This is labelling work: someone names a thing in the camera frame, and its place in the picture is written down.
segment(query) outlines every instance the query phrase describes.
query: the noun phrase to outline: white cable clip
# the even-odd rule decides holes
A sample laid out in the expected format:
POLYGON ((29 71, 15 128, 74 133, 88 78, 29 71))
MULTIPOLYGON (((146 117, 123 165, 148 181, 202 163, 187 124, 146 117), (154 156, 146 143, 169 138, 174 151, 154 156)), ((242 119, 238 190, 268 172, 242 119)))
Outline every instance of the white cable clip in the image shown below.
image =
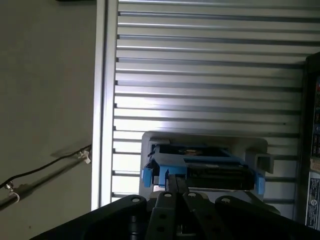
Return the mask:
POLYGON ((12 195, 15 195, 15 196, 16 196, 15 204, 20 201, 20 196, 19 196, 18 193, 15 192, 14 183, 13 183, 12 181, 8 182, 8 183, 4 186, 4 188, 10 191, 10 192, 9 192, 9 197, 12 196, 12 195))
POLYGON ((82 151, 80 153, 79 159, 83 159, 86 164, 90 164, 91 159, 89 158, 89 151, 86 151, 86 150, 82 151))

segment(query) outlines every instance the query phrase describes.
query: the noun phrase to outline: screw hole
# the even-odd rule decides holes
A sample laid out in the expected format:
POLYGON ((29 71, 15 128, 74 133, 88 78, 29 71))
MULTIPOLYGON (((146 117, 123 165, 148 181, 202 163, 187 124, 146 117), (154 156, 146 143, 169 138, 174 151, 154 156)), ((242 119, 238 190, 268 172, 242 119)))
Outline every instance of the screw hole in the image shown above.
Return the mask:
POLYGON ((164 228, 163 226, 158 226, 158 227, 156 228, 156 230, 157 230, 158 232, 164 232, 164 231, 165 231, 165 228, 164 228))

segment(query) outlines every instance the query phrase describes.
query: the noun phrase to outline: metal rack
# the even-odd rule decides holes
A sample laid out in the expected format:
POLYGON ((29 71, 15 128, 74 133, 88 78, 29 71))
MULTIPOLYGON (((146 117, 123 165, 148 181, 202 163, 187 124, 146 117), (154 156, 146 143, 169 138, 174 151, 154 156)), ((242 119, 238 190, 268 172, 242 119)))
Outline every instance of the metal rack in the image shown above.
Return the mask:
POLYGON ((303 0, 97 0, 91 208, 138 192, 144 132, 232 134, 268 141, 264 201, 294 218, 319 16, 303 0))

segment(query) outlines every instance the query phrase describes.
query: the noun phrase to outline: vertical metal post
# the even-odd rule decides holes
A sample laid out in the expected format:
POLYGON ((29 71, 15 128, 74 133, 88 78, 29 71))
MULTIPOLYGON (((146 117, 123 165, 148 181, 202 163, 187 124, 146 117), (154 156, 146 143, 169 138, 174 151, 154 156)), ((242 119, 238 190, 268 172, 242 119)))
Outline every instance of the vertical metal post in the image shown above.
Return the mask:
POLYGON ((118 0, 97 0, 91 210, 111 202, 118 0))
POLYGON ((96 1, 96 34, 95 34, 95 68, 94 68, 94 100, 92 130, 92 170, 91 170, 91 210, 101 206, 101 132, 103 115, 103 84, 104 84, 104 45, 106 29, 106 0, 96 1))
POLYGON ((103 115, 101 132, 101 206, 109 204, 112 197, 112 163, 114 138, 114 104, 115 104, 115 75, 116 49, 118 26, 118 0, 109 0, 107 4, 107 31, 104 32, 105 61, 104 61, 104 91, 103 115))

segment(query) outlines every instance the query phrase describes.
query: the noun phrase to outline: black cable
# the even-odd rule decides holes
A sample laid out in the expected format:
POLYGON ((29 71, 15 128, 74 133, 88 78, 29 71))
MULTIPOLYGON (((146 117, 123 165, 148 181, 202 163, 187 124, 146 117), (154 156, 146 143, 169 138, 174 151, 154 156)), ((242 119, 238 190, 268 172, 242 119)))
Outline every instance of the black cable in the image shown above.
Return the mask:
POLYGON ((24 177, 24 176, 39 172, 39 171, 41 171, 43 169, 46 169, 47 167, 51 166, 52 164, 55 164, 56 162, 59 162, 62 159, 71 158, 72 156, 74 156, 74 155, 76 155, 76 154, 78 154, 78 153, 80 153, 80 152, 82 152, 82 151, 84 151, 86 149, 89 149, 89 151, 90 151, 91 147, 92 147, 92 145, 90 144, 88 146, 80 148, 79 150, 77 150, 77 151, 75 151, 73 153, 70 153, 70 154, 65 155, 65 156, 61 156, 61 157, 57 158, 56 160, 53 160, 52 162, 49 162, 48 164, 46 164, 46 165, 44 165, 42 167, 39 167, 39 168, 37 168, 35 170, 28 171, 28 172, 25 172, 25 173, 21 173, 19 175, 12 176, 12 177, 8 178, 6 181, 4 181, 3 183, 0 184, 0 189, 2 189, 6 184, 10 183, 14 179, 18 179, 18 178, 21 178, 21 177, 24 177))

